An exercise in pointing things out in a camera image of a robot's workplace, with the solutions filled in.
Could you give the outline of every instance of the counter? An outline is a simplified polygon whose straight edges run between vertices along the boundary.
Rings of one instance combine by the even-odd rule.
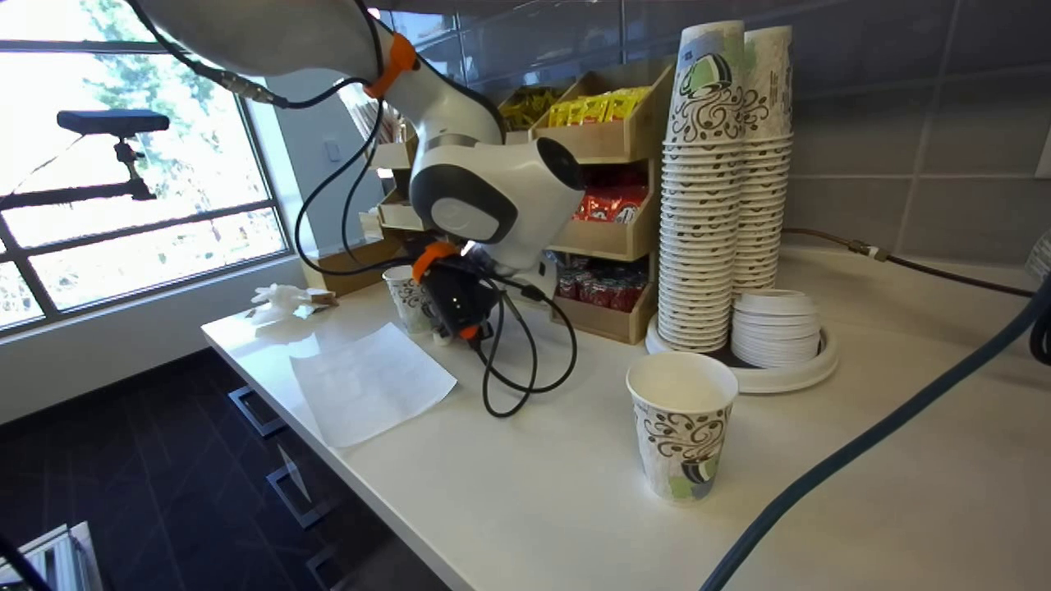
[[[822,305],[840,367],[810,391],[737,396],[714,488],[678,504],[657,500],[638,468],[620,383],[642,353],[638,344],[582,335],[560,391],[492,420],[478,360],[422,342],[459,388],[378,439],[330,449],[308,396],[337,378],[291,374],[287,356],[343,352],[380,327],[394,315],[380,285],[275,331],[256,335],[241,315],[203,331],[449,587],[674,591],[698,587],[770,497],[1023,305],[830,250],[783,250],[780,285]],[[537,342],[555,374],[557,327]],[[1051,372],[1017,344],[801,500],[729,587],[1044,587],[1047,418]]]

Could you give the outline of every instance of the yellow package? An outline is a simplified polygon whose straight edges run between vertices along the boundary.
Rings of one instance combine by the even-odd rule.
[[[625,121],[625,119],[628,119],[628,87],[614,87],[604,108],[604,121]]]
[[[565,100],[565,124],[567,127],[583,124],[583,110],[587,110],[587,97]]]
[[[587,94],[583,97],[583,124],[599,124],[607,116],[607,106],[611,106],[611,91],[599,91],[599,94]]]
[[[642,106],[646,94],[649,94],[649,84],[628,87],[625,119],[633,119],[633,110]]]
[[[548,127],[565,127],[565,100],[548,106],[545,124]]]

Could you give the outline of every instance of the paper cup stack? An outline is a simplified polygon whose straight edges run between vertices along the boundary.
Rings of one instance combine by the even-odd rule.
[[[657,335],[725,348],[731,298],[778,273],[792,156],[789,26],[678,31],[661,168]]]
[[[780,217],[792,161],[792,28],[744,31],[737,87],[743,185],[736,220],[731,290],[768,290],[778,277]]]
[[[657,335],[669,348],[718,352],[725,344],[743,181],[737,83],[737,20],[678,31],[657,238]]]

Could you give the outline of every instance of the napkin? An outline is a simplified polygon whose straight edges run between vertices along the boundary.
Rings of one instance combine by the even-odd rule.
[[[442,400],[456,378],[398,324],[337,353],[291,356],[327,447],[356,447]]]

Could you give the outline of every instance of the cabinet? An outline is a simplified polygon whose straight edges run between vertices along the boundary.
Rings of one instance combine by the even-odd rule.
[[[234,388],[227,400],[260,437],[260,459],[272,463],[266,488],[278,500],[287,520],[301,527],[287,543],[286,558],[301,558],[301,569],[317,587],[350,587],[361,575],[363,556],[378,552],[386,527],[363,509],[363,501],[327,468],[315,447],[308,447],[252,388]]]
[[[548,116],[533,127],[534,138],[552,138],[565,145],[583,178],[611,175],[611,172],[642,172],[642,200],[633,217],[614,223],[595,223],[587,214],[574,217],[552,254],[583,257],[599,262],[642,267],[646,282],[638,295],[633,309],[607,309],[595,298],[582,295],[555,295],[574,327],[604,335],[614,342],[639,342],[646,335],[646,321],[657,313],[657,214],[661,214],[661,138],[666,124],[669,100],[669,64],[661,71],[638,64],[616,71],[587,71],[574,84],[565,87],[560,100],[578,100],[587,94],[638,87],[642,84],[642,97],[625,121],[583,121],[583,124],[555,124]]]

